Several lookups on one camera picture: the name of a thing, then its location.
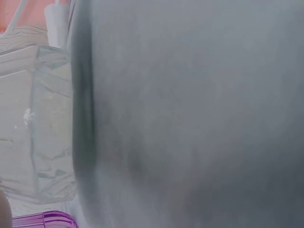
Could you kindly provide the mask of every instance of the white strap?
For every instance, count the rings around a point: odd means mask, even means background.
[[[20,4],[15,12],[15,15],[13,16],[13,18],[10,21],[9,26],[6,28],[6,30],[2,34],[0,34],[0,38],[5,38],[9,33],[11,33],[13,31],[27,2],[28,2],[28,0],[20,1]]]

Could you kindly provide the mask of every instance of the gray fabric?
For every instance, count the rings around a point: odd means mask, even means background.
[[[80,4],[73,159],[92,227],[304,226],[304,1]]]

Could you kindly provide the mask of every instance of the purple plastic object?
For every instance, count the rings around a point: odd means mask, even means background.
[[[13,228],[77,228],[77,225],[68,214],[53,210],[14,217]]]

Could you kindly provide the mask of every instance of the clear plastic box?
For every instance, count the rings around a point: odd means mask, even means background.
[[[44,45],[0,53],[0,189],[34,204],[70,201],[69,55]]]

